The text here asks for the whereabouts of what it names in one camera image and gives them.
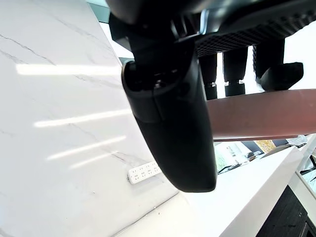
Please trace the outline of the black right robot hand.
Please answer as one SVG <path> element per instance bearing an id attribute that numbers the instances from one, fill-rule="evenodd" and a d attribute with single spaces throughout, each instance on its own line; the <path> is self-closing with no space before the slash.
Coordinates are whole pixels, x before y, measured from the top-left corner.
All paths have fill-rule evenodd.
<path id="1" fill-rule="evenodd" d="M 285 39 L 316 19 L 313 0 L 109 0 L 121 71 L 140 131 L 178 189 L 216 187 L 214 141 L 316 130 L 316 92 L 284 63 Z"/>

